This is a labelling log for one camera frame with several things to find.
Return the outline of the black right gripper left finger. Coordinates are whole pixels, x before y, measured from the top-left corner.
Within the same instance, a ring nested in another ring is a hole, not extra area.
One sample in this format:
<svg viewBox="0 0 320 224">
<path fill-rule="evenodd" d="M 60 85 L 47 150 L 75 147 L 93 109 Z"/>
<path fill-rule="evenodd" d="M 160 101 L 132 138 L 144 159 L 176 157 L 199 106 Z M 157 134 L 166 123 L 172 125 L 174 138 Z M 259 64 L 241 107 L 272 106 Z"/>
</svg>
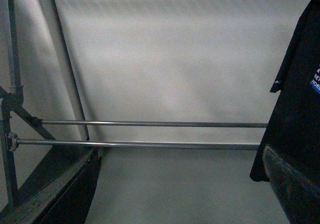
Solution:
<svg viewBox="0 0 320 224">
<path fill-rule="evenodd" d="M 95 195 L 100 168 L 98 151 L 89 151 L 0 222 L 84 224 Z"/>
</svg>

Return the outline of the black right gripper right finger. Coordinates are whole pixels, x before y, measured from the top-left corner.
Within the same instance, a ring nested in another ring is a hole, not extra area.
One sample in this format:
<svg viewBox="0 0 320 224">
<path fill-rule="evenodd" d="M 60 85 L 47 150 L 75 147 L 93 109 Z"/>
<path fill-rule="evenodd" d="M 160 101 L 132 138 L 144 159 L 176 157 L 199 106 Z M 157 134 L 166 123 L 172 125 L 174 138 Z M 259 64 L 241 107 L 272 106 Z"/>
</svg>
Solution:
<svg viewBox="0 0 320 224">
<path fill-rule="evenodd" d="M 291 224 L 320 222 L 320 171 L 271 147 L 263 151 L 264 170 Z"/>
</svg>

